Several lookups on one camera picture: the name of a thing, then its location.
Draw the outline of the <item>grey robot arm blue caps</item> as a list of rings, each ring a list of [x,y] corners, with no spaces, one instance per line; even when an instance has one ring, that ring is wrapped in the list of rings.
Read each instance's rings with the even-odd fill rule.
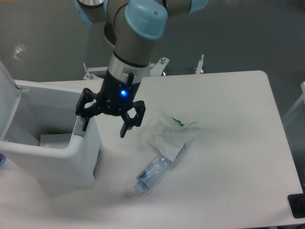
[[[143,77],[149,72],[151,56],[164,33],[167,19],[191,14],[207,5],[205,0],[77,0],[75,7],[87,24],[105,22],[104,34],[113,53],[98,93],[85,88],[76,105],[83,130],[99,114],[120,116],[120,136],[139,127],[145,113],[144,101],[135,101]]]

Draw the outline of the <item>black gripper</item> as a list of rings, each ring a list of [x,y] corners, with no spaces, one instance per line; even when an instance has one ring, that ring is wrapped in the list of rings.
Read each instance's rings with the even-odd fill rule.
[[[144,101],[134,101],[140,86],[140,83],[134,83],[134,80],[133,72],[127,74],[126,81],[121,81],[107,71],[97,94],[89,88],[84,88],[75,110],[75,114],[83,121],[82,131],[86,131],[92,117],[101,113],[122,117],[121,138],[124,138],[126,132],[134,126],[140,127],[146,107]],[[135,110],[134,117],[128,114],[131,109]]]

